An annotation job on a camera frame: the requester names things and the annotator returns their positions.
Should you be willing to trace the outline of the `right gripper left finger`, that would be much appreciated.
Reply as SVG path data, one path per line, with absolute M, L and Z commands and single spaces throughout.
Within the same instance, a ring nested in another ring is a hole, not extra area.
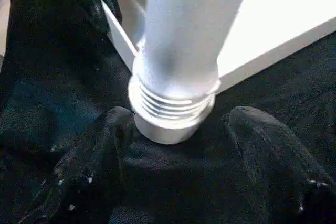
M 56 164 L 20 223 L 106 223 L 124 196 L 122 160 L 134 137 L 133 113 L 101 114 Z

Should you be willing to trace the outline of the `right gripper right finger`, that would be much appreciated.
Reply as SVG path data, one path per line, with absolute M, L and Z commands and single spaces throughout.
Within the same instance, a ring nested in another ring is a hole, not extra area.
M 335 181 L 289 127 L 238 106 L 227 128 L 268 223 L 335 223 Z

